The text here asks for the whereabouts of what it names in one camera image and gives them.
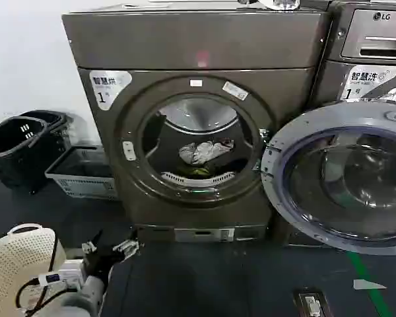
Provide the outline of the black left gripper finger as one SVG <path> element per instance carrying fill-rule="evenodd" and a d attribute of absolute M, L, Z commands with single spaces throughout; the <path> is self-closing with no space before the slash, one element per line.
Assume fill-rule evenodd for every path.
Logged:
<path fill-rule="evenodd" d="M 97 250 L 97 245 L 98 242 L 102 236 L 103 230 L 100 229 L 93 237 L 91 240 L 87 242 L 83 242 L 81 244 L 81 249 L 84 254 L 91 254 L 94 253 Z"/>
<path fill-rule="evenodd" d="M 113 251 L 123 255 L 124 258 L 131 258 L 140 250 L 140 247 L 141 243 L 138 240 L 128 239 L 114 246 Z"/>

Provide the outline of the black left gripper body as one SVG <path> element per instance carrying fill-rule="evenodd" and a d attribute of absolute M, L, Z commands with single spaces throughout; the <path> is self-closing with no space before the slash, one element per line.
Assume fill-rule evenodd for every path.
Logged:
<path fill-rule="evenodd" d="M 116 259 L 112 246 L 101 246 L 84 256 L 85 273 L 87 276 L 108 277 Z"/>

